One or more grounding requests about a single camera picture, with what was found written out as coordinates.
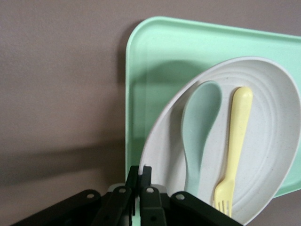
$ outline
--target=fork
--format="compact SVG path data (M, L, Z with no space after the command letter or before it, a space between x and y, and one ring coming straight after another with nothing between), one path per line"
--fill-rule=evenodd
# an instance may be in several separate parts
M249 87L240 87L233 95L227 168L224 179L217 185L214 192L215 208L229 217L232 216L235 177L251 111L252 100L253 93Z

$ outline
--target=green spoon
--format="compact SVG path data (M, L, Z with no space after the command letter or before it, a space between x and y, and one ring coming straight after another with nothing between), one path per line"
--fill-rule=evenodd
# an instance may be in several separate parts
M189 97L182 116L186 160L185 191L197 196L201 162L208 134L221 107L222 90L215 81L199 85Z

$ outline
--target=white plate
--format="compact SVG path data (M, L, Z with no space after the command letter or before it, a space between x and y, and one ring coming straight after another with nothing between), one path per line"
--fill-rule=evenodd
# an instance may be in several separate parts
M184 190L185 158L181 138L183 108L199 83L222 88L222 105L208 136L201 165L198 198L212 205L222 179L228 139L229 101L240 86L253 91L253 105L241 152L232 218L247 224L270 202L288 173L299 143L301 107L297 87L281 66L261 57L239 57L198 75L166 105L145 143L139 172L152 167L152 184L169 195Z

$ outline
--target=tableware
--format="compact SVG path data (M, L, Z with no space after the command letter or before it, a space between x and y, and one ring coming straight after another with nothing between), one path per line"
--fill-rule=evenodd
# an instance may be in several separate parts
M170 99L201 72L241 56L277 62L301 87L301 37L162 16L137 25L126 51L126 174ZM301 147L275 197L301 189L300 172Z
M189 97L182 117L182 140L186 160L185 191L197 196L203 151L222 103L215 81L200 84Z
M232 216L235 177L249 121L252 99L253 93L248 87L238 88L233 95L227 168L224 179L216 186L214 192L215 207L230 217Z
M169 195L184 189L185 157L181 139L184 106L198 84L220 84L223 99L207 138L197 197L213 203L214 188L224 175L228 149L230 97L235 88L248 86L256 93L248 133L236 176L232 218L247 224L270 202L294 160L301 128L297 87L279 64L262 57L238 57L208 69L188 82L166 105L145 143L144 165L152 167L152 184L163 185Z

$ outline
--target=green tray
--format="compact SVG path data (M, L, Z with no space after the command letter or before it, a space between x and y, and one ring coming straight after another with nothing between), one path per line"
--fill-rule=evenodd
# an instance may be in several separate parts
M131 34L126 52L126 173L168 101L193 77L241 56L281 64L301 87L301 37L152 17ZM275 197L301 189L301 148Z

